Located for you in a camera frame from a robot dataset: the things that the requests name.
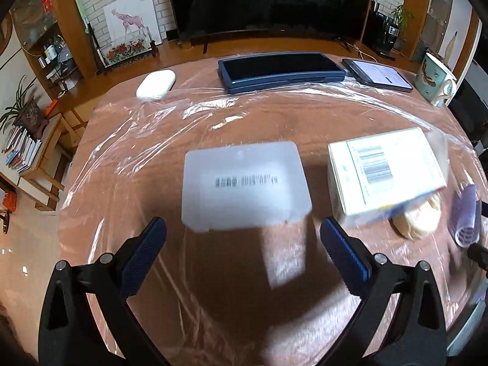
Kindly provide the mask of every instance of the bird pattern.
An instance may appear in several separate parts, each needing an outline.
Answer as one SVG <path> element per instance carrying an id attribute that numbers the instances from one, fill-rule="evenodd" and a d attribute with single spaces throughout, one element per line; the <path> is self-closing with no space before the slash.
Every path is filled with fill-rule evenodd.
<path id="1" fill-rule="evenodd" d="M 435 80 L 434 80 L 432 77 L 429 77 L 429 76 L 427 75 L 427 72 L 426 72 L 426 71 L 427 71 L 427 61 L 426 61 L 426 60 L 424 60 L 424 63 L 422 64 L 422 74 L 418 73 L 418 74 L 417 74 L 417 79 L 418 79 L 419 77 L 421 77 L 421 80 L 422 80 L 422 82 L 423 82 L 424 84 L 429 85 L 429 86 L 431 86 L 431 87 L 435 87 L 435 86 L 436 86 L 436 84 L 435 84 Z"/>

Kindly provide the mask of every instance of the glass cabinet door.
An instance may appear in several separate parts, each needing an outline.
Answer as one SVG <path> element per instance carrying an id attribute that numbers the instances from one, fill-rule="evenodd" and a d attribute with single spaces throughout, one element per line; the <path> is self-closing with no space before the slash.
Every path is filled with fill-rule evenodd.
<path id="1" fill-rule="evenodd" d="M 424 29 L 414 53 L 414 61 L 421 62 L 427 48 L 435 53 L 439 52 L 449 23 L 451 8 L 452 0 L 430 0 Z"/>
<path id="2" fill-rule="evenodd" d="M 26 50 L 56 23 L 49 0 L 16 0 L 11 15 L 19 41 Z"/>

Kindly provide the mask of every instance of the electronic device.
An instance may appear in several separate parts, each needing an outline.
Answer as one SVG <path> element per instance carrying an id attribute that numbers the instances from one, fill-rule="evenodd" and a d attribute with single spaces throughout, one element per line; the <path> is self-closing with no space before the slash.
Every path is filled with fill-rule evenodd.
<path id="1" fill-rule="evenodd" d="M 76 67 L 75 60 L 73 59 L 73 56 L 72 56 L 68 46 L 65 46 L 59 52 L 58 62 L 60 63 L 60 68 L 59 68 L 60 75 L 64 75 Z"/>
<path id="2" fill-rule="evenodd" d="M 278 52 L 219 60 L 219 75 L 231 94 L 303 82 L 340 82 L 346 71 L 319 52 Z"/>
<path id="3" fill-rule="evenodd" d="M 390 66 L 364 60 L 343 59 L 342 64 L 361 84 L 374 88 L 412 92 L 413 87 L 405 78 Z"/>
<path id="4" fill-rule="evenodd" d="M 392 58 L 390 51 L 399 35 L 394 19 L 378 11 L 371 11 L 364 30 L 363 44 L 379 56 Z"/>
<path id="5" fill-rule="evenodd" d="M 359 39 L 369 0 L 171 0 L 180 40 L 232 31 Z"/>

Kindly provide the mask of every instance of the plastic wrap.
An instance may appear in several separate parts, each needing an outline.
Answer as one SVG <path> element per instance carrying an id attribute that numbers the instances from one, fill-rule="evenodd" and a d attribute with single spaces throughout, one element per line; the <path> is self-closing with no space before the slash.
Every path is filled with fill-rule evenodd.
<path id="1" fill-rule="evenodd" d="M 133 96 L 141 76 L 110 90 L 92 114 L 68 179 L 59 240 L 62 257 L 72 265 L 91 263 L 103 252 L 116 252 L 153 216 L 165 219 L 167 243 L 128 303 L 173 365 L 315 364 L 359 304 L 318 239 L 321 220 L 331 215 L 328 144 L 413 126 L 440 142 L 436 155 L 448 154 L 450 162 L 437 231 L 414 242 L 380 221 L 347 233 L 394 263 L 427 260 L 451 326 L 482 277 L 447 231 L 452 197 L 474 183 L 486 201 L 488 190 L 470 142 L 446 107 L 431 106 L 416 90 L 372 89 L 349 77 L 340 84 L 227 95 L 216 59 L 172 70 L 176 83 L 164 100 Z M 312 199 L 306 219 L 206 234 L 183 226 L 187 151 L 274 140 L 298 147 Z M 380 345 L 395 301 L 368 352 Z M 96 301 L 91 304 L 107 347 L 121 355 Z"/>

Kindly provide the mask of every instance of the tablet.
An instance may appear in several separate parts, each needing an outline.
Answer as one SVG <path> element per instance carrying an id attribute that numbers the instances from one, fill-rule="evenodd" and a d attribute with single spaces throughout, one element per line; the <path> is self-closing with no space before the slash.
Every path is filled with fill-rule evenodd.
<path id="1" fill-rule="evenodd" d="M 342 64 L 351 70 L 361 84 L 401 92 L 413 91 L 408 81 L 392 67 L 351 59 L 343 59 Z"/>
<path id="2" fill-rule="evenodd" d="M 267 89 L 298 82 L 343 81 L 346 71 L 318 52 L 276 52 L 239 56 L 218 62 L 219 75 L 231 92 Z"/>

